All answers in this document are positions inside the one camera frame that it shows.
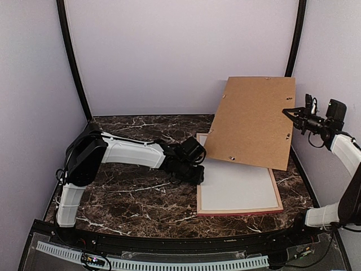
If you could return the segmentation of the brown cardboard backing board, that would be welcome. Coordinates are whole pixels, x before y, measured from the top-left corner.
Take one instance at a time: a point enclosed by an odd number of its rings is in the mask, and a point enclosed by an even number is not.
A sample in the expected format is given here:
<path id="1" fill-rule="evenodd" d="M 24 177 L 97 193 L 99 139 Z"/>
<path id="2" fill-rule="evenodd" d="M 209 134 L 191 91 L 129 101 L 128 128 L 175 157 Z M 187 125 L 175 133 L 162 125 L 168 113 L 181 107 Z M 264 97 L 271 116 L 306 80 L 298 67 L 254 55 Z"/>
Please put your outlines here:
<path id="1" fill-rule="evenodd" d="M 284 171 L 293 123 L 293 77 L 229 77 L 205 142 L 207 157 Z"/>

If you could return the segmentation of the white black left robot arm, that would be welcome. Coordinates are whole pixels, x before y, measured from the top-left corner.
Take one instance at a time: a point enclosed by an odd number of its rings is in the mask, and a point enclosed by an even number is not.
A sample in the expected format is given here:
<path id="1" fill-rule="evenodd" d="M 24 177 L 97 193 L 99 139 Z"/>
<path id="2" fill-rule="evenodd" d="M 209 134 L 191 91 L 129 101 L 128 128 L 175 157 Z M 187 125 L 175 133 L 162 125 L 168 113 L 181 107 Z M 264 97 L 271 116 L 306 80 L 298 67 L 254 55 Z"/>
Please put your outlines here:
<path id="1" fill-rule="evenodd" d="M 82 133 L 65 152 L 62 168 L 56 179 L 62 185 L 60 202 L 55 214 L 57 236 L 67 246 L 75 246 L 79 232 L 72 227 L 85 188 L 98 173 L 101 164 L 132 164 L 159 169 L 180 182 L 199 185 L 204 181 L 206 149 L 194 137 L 182 143 L 167 144 L 161 139 L 144 142 L 103 132 L 93 123 L 87 124 Z"/>

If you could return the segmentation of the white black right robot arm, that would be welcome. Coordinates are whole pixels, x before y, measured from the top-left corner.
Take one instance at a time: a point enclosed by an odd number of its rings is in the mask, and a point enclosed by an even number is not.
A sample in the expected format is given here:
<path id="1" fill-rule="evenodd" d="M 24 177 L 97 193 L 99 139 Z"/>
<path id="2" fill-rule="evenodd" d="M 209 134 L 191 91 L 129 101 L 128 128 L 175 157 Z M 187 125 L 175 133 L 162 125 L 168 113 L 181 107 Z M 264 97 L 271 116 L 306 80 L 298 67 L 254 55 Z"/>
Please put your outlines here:
<path id="1" fill-rule="evenodd" d="M 347 106 L 335 99 L 328 103 L 325 118 L 317 115 L 318 102 L 310 94 L 305 95 L 305 106 L 285 108 L 282 113 L 293 122 L 293 126 L 304 135 L 319 135 L 323 144 L 343 164 L 351 176 L 341 199 L 333 204 L 310 208 L 299 213 L 288 232 L 293 245 L 301 244 L 310 235 L 310 229 L 337 230 L 348 225 L 360 226 L 360 146 L 356 139 L 343 131 Z"/>

